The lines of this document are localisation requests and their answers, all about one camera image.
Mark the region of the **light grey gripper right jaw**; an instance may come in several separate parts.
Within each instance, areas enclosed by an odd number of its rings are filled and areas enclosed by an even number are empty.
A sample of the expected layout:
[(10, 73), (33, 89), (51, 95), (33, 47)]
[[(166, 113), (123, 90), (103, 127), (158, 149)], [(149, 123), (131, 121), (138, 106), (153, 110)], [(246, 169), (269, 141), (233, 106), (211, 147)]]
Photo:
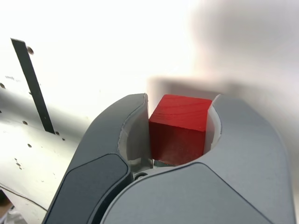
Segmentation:
[(287, 151), (272, 125), (244, 101), (217, 96), (210, 149), (185, 165), (147, 175), (109, 205), (104, 224), (292, 224)]

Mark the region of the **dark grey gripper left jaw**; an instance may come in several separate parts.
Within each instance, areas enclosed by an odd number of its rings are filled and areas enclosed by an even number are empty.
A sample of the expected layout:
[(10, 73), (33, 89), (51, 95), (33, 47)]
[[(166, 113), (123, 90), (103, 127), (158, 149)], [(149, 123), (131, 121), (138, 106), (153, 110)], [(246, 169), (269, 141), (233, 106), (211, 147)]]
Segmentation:
[(148, 96), (131, 94), (98, 115), (80, 141), (43, 220), (98, 224), (135, 173), (152, 168)]

